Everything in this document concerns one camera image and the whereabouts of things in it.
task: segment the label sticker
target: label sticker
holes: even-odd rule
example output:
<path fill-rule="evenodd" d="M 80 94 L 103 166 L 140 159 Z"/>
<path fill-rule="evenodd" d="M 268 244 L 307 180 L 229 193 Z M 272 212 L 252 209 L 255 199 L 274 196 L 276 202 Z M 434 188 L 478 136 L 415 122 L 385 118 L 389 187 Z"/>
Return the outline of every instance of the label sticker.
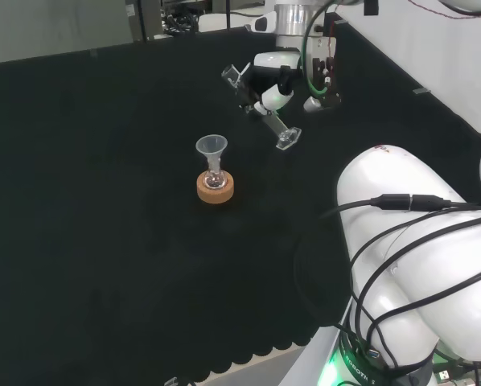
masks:
<path fill-rule="evenodd" d="M 126 15 L 131 18 L 132 16 L 135 16 L 135 5 L 133 4 L 128 4 L 126 6 Z"/>

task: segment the cable connector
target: cable connector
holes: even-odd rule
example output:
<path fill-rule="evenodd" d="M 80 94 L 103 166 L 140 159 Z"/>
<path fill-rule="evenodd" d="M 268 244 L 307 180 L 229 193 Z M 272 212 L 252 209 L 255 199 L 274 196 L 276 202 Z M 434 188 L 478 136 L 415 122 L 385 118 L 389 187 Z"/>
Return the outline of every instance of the cable connector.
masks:
<path fill-rule="evenodd" d="M 452 202 L 436 195 L 381 195 L 370 205 L 384 211 L 440 211 L 452 207 Z"/>

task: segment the white wall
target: white wall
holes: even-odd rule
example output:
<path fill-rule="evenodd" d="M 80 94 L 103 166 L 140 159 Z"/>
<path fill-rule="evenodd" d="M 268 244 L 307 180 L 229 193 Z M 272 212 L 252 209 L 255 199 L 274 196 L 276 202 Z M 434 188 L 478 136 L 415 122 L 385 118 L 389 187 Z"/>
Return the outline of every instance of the white wall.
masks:
<path fill-rule="evenodd" d="M 437 0 L 414 1 L 458 16 Z M 338 13 L 481 133 L 481 18 L 451 20 L 407 0 L 380 0 L 376 17 L 364 16 L 363 6 Z"/>
<path fill-rule="evenodd" d="M 132 41 L 124 0 L 0 0 L 0 62 Z"/>

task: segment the red wire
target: red wire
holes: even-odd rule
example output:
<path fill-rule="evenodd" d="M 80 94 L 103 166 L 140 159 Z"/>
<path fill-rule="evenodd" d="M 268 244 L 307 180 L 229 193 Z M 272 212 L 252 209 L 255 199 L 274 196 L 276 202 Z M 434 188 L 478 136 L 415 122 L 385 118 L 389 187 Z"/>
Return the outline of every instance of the red wire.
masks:
<path fill-rule="evenodd" d="M 431 10 L 430 8 L 426 8 L 425 6 L 422 6 L 420 4 L 417 4 L 416 2 L 413 2 L 412 0 L 408 0 L 415 6 L 418 6 L 419 8 L 422 8 L 423 10 L 427 10 L 433 14 L 438 14 L 440 16 L 444 16 L 445 18 L 452 18 L 453 20 L 462 20 L 464 18 L 481 18 L 481 16 L 449 16 L 448 14 L 443 14 L 441 12 L 437 12 L 436 10 Z"/>

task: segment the black cable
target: black cable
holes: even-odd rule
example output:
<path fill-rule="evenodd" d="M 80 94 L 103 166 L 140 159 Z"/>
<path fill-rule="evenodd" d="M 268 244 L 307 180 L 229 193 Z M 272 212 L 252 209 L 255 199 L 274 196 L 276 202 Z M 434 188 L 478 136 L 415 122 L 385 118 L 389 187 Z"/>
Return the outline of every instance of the black cable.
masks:
<path fill-rule="evenodd" d="M 446 8 L 448 8 L 449 10 L 456 12 L 457 14 L 463 14 L 464 16 L 477 16 L 477 17 L 481 16 L 481 10 L 477 10 L 477 11 L 461 10 L 456 6 L 451 6 L 450 4 L 446 4 L 445 2 L 440 2 L 440 3 Z"/>
<path fill-rule="evenodd" d="M 474 369 L 475 369 L 475 386 L 480 385 L 480 373 L 479 373 L 479 366 L 476 364 L 476 362 L 473 362 Z"/>
<path fill-rule="evenodd" d="M 378 318 L 376 318 L 376 321 L 373 322 L 371 324 L 371 326 L 369 326 L 369 328 L 368 328 L 368 335 L 367 335 L 367 339 L 366 339 L 367 342 L 368 342 L 368 345 L 371 344 L 371 336 L 372 336 L 372 332 L 375 330 L 375 327 L 378 326 L 380 323 L 382 323 L 384 320 L 386 320 L 388 318 L 391 318 L 393 316 L 399 315 L 399 314 L 403 314 L 404 312 L 416 310 L 417 308 L 420 308 L 420 307 L 423 307 L 423 306 L 428 306 L 429 304 L 437 302 L 437 301 L 439 301 L 443 298 L 447 298 L 448 296 L 450 296 L 452 294 L 455 294 L 458 291 L 463 290 L 463 289 L 469 287 L 470 285 L 473 285 L 473 284 L 477 283 L 478 281 L 481 281 L 481 272 L 479 272 L 476 275 L 470 277 L 469 279 L 466 279 L 465 281 L 462 281 L 462 282 L 458 283 L 457 285 L 453 285 L 448 289 L 444 289 L 443 291 L 441 291 L 441 292 L 439 292 L 435 295 L 431 295 L 427 298 L 418 300 L 416 302 L 412 302 L 412 303 L 408 304 L 407 306 L 398 307 L 394 310 L 391 310 L 391 311 L 386 312 L 385 314 L 379 316 Z"/>
<path fill-rule="evenodd" d="M 355 292 L 353 291 L 353 289 L 351 290 L 351 296 L 353 297 L 354 302 L 359 301 L 359 299 L 355 295 Z M 362 307 L 362 311 L 366 314 L 368 319 L 371 322 L 375 322 L 375 319 L 369 314 L 369 312 L 366 310 L 366 307 L 364 307 L 364 305 L 362 305 L 361 307 Z M 394 354 L 389 349 L 389 346 L 387 346 L 387 343 L 385 342 L 384 334 L 382 333 L 382 330 L 380 329 L 380 327 L 378 325 L 376 325 L 376 332 L 378 332 L 378 335 L 380 336 L 380 341 L 382 342 L 382 346 L 383 346 L 385 352 L 387 352 L 389 358 L 392 360 L 394 367 L 398 368 L 398 362 L 396 360 L 396 357 L 394 356 Z"/>
<path fill-rule="evenodd" d="M 373 244 L 374 242 L 378 241 L 379 239 L 381 239 L 382 237 L 384 236 L 387 236 L 388 234 L 390 233 L 393 233 L 395 231 L 398 231 L 402 228 L 406 228 L 406 227 L 409 227 L 411 225 L 414 225 L 414 224 L 417 224 L 421 221 L 424 221 L 424 220 L 427 220 L 427 219 L 431 219 L 432 217 L 435 217 L 435 216 L 440 216 L 440 215 L 445 215 L 446 213 L 452 213 L 454 211 L 481 211 L 481 206 L 479 205 L 472 205 L 472 204 L 468 204 L 468 205 L 462 205 L 461 207 L 452 207 L 452 208 L 448 208 L 448 209 L 443 209 L 441 211 L 433 211 L 427 215 L 424 215 L 424 216 L 421 216 L 421 217 L 417 217 L 416 219 L 414 220 L 410 220 L 410 221 L 407 221 L 406 223 L 403 223 L 403 224 L 398 224 L 392 228 L 389 228 L 385 231 L 383 231 L 382 233 L 374 236 L 370 241 L 368 241 L 366 244 L 364 244 L 358 251 L 357 253 L 353 256 L 353 258 L 351 259 L 351 263 L 350 263 L 350 268 L 353 269 L 353 265 L 355 264 L 355 262 L 357 261 L 357 259 L 360 257 L 360 255 L 362 254 L 363 251 L 365 251 L 369 246 L 371 246 L 371 244 Z"/>
<path fill-rule="evenodd" d="M 351 382 L 349 380 L 343 380 L 340 384 L 337 384 L 337 386 L 344 386 L 345 384 L 349 384 L 350 386 L 360 386 L 359 384 L 356 384 L 355 382 Z"/>
<path fill-rule="evenodd" d="M 458 362 L 461 359 L 461 358 L 459 359 L 451 358 L 450 356 L 446 355 L 444 352 L 438 350 L 437 348 L 434 349 L 434 353 L 439 355 L 444 360 L 447 360 L 448 362 Z"/>
<path fill-rule="evenodd" d="M 324 12 L 326 12 L 326 10 L 328 9 L 329 6 L 331 6 L 333 3 L 335 2 L 335 0 L 328 0 L 325 2 L 324 5 L 322 5 L 318 11 L 315 13 L 315 15 L 312 17 L 312 19 L 310 20 L 310 22 L 308 23 L 308 26 L 306 26 L 306 30 L 305 30 L 305 35 L 303 36 L 303 43 L 302 43 L 302 66 L 303 66 L 303 79 L 305 79 L 305 83 L 306 83 L 306 87 L 308 88 L 310 94 L 314 97 L 314 98 L 321 98 L 327 91 L 326 88 L 324 88 L 323 90 L 316 90 L 314 88 L 314 85 L 310 82 L 310 80 L 308 79 L 308 75 L 306 73 L 306 44 L 308 43 L 308 36 L 310 34 L 310 31 L 312 30 L 312 27 L 314 26 L 314 22 L 315 20 L 321 16 L 321 14 L 323 14 Z"/>
<path fill-rule="evenodd" d="M 404 256 L 406 253 L 412 251 L 416 247 L 423 245 L 427 243 L 428 241 L 431 241 L 435 238 L 438 238 L 440 236 L 447 235 L 452 232 L 456 232 L 461 229 L 473 227 L 475 225 L 480 225 L 481 224 L 481 217 L 475 220 L 469 220 L 469 221 L 464 221 L 459 224 L 451 225 L 446 228 L 439 229 L 435 232 L 432 232 L 426 236 L 420 237 L 419 239 L 413 241 L 412 243 L 406 245 L 404 248 L 400 249 L 398 252 L 394 253 L 388 260 L 386 260 L 376 271 L 374 274 L 369 278 L 367 283 L 365 284 L 364 288 L 360 292 L 359 296 L 359 302 L 356 305 L 356 311 L 355 311 L 355 329 L 356 329 L 356 334 L 359 337 L 360 341 L 362 341 L 362 333 L 360 330 L 360 316 L 362 313 L 362 309 L 360 308 L 361 304 L 364 304 L 364 299 L 368 295 L 368 291 L 371 289 L 373 284 L 375 283 L 376 279 L 383 273 L 385 270 L 390 267 L 392 264 L 394 264 L 396 261 L 398 261 L 402 256 Z"/>
<path fill-rule="evenodd" d="M 337 328 L 338 330 L 341 330 L 344 334 L 352 337 L 353 339 L 358 340 L 358 338 L 356 337 L 356 334 L 353 331 L 346 328 L 345 326 L 343 326 L 342 324 L 334 323 L 334 324 L 332 324 L 332 326 Z"/>
<path fill-rule="evenodd" d="M 325 220 L 326 218 L 333 216 L 336 213 L 340 213 L 342 211 L 346 211 L 347 209 L 352 209 L 354 207 L 367 207 L 373 203 L 372 199 L 363 199 L 361 201 L 355 201 L 354 203 L 344 203 L 343 205 L 339 205 L 337 207 L 333 207 L 329 211 L 325 211 L 320 217 L 320 220 Z"/>
<path fill-rule="evenodd" d="M 245 16 L 246 18 L 260 18 L 263 14 L 243 14 L 242 12 L 232 11 L 230 14 L 238 14 L 239 16 Z"/>
<path fill-rule="evenodd" d="M 230 31 L 230 0 L 226 0 L 226 29 Z"/>

